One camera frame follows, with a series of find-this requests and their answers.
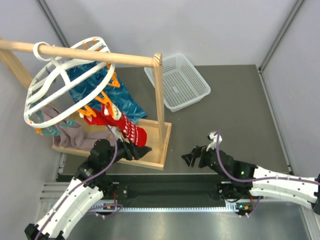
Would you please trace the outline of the white round clip hanger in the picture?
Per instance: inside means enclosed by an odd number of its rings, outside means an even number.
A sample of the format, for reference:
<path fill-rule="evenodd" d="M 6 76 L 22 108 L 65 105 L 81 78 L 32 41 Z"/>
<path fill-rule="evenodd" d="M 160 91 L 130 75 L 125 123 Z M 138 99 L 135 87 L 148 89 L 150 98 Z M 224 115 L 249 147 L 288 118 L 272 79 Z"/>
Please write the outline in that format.
<path fill-rule="evenodd" d="M 83 99 L 79 100 L 74 105 L 70 106 L 68 109 L 58 114 L 56 117 L 50 120 L 32 120 L 38 111 L 42 110 L 44 107 L 52 103 L 54 100 L 58 99 L 65 93 L 74 89 L 76 86 L 87 80 L 93 74 L 97 73 L 99 70 L 107 66 L 108 62 L 105 60 L 97 60 L 97 64 L 91 67 L 85 73 L 76 77 L 74 80 L 71 80 L 67 74 L 67 70 L 92 63 L 93 60 L 81 59 L 80 57 L 70 57 L 66 62 L 61 63 L 60 59 L 62 55 L 57 54 L 55 57 L 51 56 L 48 58 L 43 58 L 40 53 L 40 47 L 49 46 L 48 43 L 41 41 L 33 45 L 32 53 L 40 61 L 48 62 L 33 78 L 30 83 L 27 96 L 25 100 L 23 118 L 24 121 L 31 127 L 35 129 L 44 129 L 50 126 L 57 124 L 58 122 L 66 119 L 71 114 L 77 110 L 86 106 L 90 101 L 92 101 L 96 96 L 98 96 L 102 90 L 107 86 L 107 84 L 112 79 L 113 74 L 115 73 L 116 65 L 114 63 L 110 64 L 109 69 L 107 70 L 106 76 L 102 81 Z M 55 92 L 47 95 L 52 83 L 56 80 L 57 77 L 61 77 L 63 80 L 63 86 L 56 90 Z"/>

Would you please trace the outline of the red christmas sock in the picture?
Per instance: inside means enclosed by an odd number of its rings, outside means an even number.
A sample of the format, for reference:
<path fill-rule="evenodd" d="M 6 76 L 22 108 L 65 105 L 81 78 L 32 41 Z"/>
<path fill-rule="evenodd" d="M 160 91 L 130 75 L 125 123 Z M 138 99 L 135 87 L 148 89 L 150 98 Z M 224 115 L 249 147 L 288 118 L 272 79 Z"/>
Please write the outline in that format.
<path fill-rule="evenodd" d="M 101 104 L 102 117 L 108 125 L 117 127 L 121 133 L 133 144 L 144 147 L 147 142 L 146 131 L 134 124 L 117 106 L 112 104 Z"/>
<path fill-rule="evenodd" d="M 121 131 L 125 129 L 127 116 L 124 115 L 120 110 L 112 110 L 110 113 L 107 108 L 102 107 L 101 111 L 98 111 L 94 108 L 92 111 L 94 114 L 83 114 L 82 112 L 79 113 L 79 116 L 84 119 L 88 125 L 117 127 Z"/>

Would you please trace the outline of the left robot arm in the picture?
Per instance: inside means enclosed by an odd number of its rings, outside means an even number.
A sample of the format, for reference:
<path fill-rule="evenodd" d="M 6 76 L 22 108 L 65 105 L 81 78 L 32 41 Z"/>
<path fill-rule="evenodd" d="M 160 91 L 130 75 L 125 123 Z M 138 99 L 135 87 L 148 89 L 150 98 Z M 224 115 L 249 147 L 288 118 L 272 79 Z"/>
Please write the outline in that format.
<path fill-rule="evenodd" d="M 114 196 L 116 187 L 106 174 L 111 165 L 121 159 L 139 160 L 151 151 L 149 146 L 139 147 L 132 142 L 97 140 L 59 200 L 37 223 L 25 228 L 27 239 L 67 239 L 96 202 Z"/>

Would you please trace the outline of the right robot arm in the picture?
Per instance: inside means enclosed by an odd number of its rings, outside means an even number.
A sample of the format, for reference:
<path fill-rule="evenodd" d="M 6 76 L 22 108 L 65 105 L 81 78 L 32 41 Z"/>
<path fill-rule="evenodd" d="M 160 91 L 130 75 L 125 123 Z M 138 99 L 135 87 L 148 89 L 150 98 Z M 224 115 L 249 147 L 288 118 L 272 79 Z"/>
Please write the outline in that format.
<path fill-rule="evenodd" d="M 320 178 L 300 177 L 265 169 L 256 164 L 234 159 L 223 150 L 195 146 L 182 159 L 192 168 L 208 167 L 222 177 L 217 192 L 226 201 L 273 198 L 292 202 L 320 213 Z"/>

